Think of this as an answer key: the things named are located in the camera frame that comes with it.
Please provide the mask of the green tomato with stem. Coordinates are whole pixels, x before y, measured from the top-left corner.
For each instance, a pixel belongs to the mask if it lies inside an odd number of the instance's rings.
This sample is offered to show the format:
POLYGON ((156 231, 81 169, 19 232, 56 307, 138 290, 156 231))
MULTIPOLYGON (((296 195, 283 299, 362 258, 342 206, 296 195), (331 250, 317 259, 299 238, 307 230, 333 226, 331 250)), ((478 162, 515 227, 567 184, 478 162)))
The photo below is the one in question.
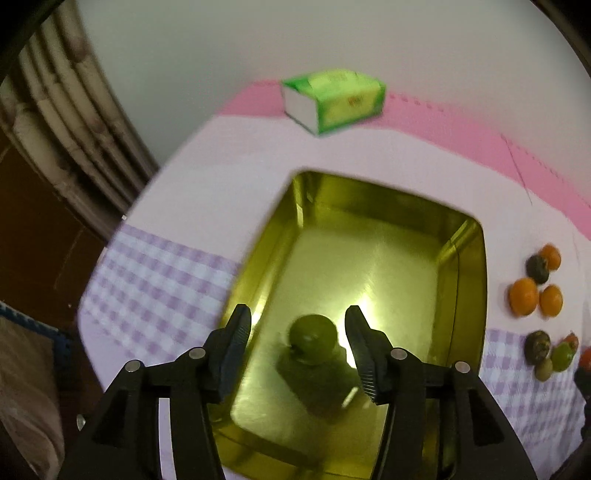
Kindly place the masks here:
POLYGON ((564 372, 566 371, 575 356, 574 350, 571 348, 571 345, 563 341, 557 344, 551 353, 551 361, 553 365, 554 372, 564 372))

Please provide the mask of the green tissue pack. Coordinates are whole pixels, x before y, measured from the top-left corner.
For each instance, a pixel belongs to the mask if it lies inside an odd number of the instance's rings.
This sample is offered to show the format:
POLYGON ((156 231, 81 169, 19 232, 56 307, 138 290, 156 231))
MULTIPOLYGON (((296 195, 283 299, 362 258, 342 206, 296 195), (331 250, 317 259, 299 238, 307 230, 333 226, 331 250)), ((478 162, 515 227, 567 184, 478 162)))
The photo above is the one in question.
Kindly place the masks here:
POLYGON ((280 82, 283 110, 315 135, 382 114, 387 87, 372 76, 332 69, 280 82))

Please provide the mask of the small back orange mandarin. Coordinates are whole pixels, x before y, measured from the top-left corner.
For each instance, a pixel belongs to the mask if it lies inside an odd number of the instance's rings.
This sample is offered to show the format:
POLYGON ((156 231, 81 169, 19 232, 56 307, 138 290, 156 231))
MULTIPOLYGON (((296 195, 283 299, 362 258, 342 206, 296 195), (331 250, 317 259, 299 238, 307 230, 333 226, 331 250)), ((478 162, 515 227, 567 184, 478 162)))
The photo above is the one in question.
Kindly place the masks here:
POLYGON ((546 267, 549 271, 557 271, 562 263, 562 256, 560 250, 551 243, 544 245, 539 255, 544 259, 546 267))

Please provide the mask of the beige patterned curtain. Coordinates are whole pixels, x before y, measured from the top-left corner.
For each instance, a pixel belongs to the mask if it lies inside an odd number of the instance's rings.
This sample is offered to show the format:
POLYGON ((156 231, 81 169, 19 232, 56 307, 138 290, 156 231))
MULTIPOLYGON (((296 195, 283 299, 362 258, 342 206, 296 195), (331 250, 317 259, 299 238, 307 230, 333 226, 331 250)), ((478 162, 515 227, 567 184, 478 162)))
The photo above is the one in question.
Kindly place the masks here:
POLYGON ((1 83, 1 128, 104 239, 158 170, 100 71, 74 1, 62 2, 16 55, 1 83))

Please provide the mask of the red tomato back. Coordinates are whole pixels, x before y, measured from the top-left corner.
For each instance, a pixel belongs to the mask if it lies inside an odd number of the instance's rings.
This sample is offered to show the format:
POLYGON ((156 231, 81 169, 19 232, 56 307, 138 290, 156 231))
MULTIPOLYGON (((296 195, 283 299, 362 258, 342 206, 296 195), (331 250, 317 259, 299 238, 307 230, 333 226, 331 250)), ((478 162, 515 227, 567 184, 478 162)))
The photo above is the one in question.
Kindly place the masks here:
POLYGON ((573 353, 576 353, 579 348, 579 338, 574 332, 570 332, 565 338, 564 342, 568 344, 573 353))

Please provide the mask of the small brown kiwi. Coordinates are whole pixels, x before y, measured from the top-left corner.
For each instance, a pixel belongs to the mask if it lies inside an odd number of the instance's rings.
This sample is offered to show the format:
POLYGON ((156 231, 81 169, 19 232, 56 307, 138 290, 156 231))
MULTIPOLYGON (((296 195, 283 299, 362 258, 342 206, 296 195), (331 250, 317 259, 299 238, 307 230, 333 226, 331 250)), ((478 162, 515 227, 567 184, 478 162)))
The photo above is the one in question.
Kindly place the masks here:
POLYGON ((552 359, 547 357, 535 366, 534 376, 540 382, 548 381, 554 373, 552 359))

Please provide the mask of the yellow-orange mandarin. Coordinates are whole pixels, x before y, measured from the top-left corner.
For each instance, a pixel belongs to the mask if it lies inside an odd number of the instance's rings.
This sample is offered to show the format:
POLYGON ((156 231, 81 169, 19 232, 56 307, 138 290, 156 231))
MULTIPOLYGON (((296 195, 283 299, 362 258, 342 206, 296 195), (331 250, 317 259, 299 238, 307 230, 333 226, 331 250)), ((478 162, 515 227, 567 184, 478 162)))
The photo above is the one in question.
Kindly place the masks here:
POLYGON ((557 317, 562 311, 563 305, 563 294, 557 285, 547 286, 539 295, 539 307, 545 317, 557 317))

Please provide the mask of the dark mangosteen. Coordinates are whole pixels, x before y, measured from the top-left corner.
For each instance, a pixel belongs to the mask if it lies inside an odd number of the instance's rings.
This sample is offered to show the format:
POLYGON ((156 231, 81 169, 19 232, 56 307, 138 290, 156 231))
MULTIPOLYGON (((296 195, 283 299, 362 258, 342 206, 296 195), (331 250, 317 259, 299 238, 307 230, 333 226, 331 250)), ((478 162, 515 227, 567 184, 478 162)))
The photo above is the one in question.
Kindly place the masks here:
POLYGON ((547 260, 539 255, 532 255, 526 261, 526 273, 537 285, 545 284, 550 276, 547 260))
POLYGON ((527 335, 524 343, 524 357, 526 363, 537 366, 549 355, 551 350, 551 339, 548 333, 537 330, 527 335))

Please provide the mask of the red gold toffee tin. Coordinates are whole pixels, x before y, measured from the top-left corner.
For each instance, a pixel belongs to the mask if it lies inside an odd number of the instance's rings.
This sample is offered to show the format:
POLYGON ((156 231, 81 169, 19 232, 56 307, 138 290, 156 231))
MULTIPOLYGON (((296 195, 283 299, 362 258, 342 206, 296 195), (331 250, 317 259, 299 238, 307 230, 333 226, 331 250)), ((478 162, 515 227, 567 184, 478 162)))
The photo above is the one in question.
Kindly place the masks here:
POLYGON ((473 216, 377 183, 294 175, 228 298, 252 311, 235 388, 211 410, 221 464, 247 479, 367 479, 387 409, 366 394, 346 319, 440 366, 478 367, 485 234, 473 216))

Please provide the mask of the red tomato front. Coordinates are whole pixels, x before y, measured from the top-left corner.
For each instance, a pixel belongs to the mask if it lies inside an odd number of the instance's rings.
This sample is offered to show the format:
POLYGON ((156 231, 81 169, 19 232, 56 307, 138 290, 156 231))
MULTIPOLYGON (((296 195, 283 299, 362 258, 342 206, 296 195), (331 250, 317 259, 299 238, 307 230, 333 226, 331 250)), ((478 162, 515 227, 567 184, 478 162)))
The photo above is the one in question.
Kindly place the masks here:
POLYGON ((590 373, 591 372, 591 347, 587 347, 579 358, 578 368, 590 373))

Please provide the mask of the red tomato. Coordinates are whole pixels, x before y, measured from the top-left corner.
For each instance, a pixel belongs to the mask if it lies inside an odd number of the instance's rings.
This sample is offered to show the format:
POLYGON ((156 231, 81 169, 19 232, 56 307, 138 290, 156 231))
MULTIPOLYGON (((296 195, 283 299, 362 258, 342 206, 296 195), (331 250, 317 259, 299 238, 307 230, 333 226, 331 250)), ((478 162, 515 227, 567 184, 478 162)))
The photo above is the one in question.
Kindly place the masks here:
POLYGON ((564 342, 568 344, 573 353, 576 353, 579 348, 579 338, 574 332, 570 332, 565 338, 564 342))
POLYGON ((591 347, 587 347, 579 358, 578 368, 590 373, 591 372, 591 347))

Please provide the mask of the green tomato front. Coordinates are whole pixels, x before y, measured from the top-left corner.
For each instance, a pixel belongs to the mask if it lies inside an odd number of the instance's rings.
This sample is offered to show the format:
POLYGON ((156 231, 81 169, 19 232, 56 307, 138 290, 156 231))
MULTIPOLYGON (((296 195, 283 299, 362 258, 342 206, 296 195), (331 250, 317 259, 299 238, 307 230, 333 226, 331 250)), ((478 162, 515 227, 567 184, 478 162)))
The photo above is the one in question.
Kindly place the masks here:
POLYGON ((291 324, 288 331, 290 354, 308 366, 318 366, 334 356, 338 330, 328 317, 304 315, 291 324))

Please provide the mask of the dark mangosteen back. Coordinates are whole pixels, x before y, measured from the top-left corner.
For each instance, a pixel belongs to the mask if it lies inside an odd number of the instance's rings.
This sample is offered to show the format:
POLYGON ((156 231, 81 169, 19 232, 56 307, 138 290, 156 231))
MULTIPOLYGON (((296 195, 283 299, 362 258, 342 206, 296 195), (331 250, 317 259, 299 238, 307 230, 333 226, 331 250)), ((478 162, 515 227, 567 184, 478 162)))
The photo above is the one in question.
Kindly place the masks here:
POLYGON ((539 255, 532 255, 526 261, 526 273, 537 285, 545 284, 550 276, 547 260, 539 255))

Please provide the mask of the large orange mandarin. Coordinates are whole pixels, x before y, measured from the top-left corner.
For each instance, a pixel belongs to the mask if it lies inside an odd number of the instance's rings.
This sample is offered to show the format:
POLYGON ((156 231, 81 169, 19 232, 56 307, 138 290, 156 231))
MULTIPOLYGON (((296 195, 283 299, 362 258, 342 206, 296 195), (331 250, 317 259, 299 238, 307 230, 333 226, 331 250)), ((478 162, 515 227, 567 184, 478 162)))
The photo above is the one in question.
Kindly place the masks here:
POLYGON ((510 285, 507 297, 509 307, 516 317, 529 316, 538 306, 538 286, 529 277, 518 279, 510 285))

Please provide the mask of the dark mangosteen front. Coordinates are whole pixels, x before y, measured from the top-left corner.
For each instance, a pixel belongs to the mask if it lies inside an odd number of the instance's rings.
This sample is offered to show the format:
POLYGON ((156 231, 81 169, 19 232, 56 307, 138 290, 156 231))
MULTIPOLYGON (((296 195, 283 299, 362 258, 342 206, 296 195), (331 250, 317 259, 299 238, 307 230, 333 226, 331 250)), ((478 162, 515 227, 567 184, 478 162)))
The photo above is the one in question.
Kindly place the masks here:
POLYGON ((551 350, 551 339, 548 333, 537 330, 527 335, 524 343, 524 357, 526 363, 537 366, 549 355, 551 350))

